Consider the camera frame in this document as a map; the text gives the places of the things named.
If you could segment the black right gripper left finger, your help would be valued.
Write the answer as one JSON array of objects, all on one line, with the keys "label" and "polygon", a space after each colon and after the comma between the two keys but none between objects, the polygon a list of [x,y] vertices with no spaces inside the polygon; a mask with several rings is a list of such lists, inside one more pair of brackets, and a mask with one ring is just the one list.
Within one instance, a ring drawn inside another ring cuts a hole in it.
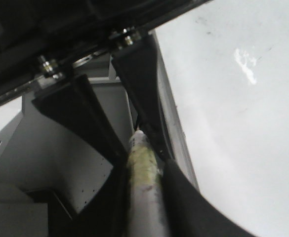
[{"label": "black right gripper left finger", "polygon": [[37,92],[32,103],[42,115],[73,132],[108,162],[126,161],[127,152],[86,75]]}]

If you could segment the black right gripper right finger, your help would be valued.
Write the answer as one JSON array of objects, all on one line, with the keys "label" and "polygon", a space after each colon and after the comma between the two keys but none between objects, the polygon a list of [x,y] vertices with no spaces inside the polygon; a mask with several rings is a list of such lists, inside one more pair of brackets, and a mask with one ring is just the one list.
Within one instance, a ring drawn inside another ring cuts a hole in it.
[{"label": "black right gripper right finger", "polygon": [[113,53],[112,64],[138,113],[138,125],[162,160],[174,158],[158,91],[158,51],[152,35]]}]

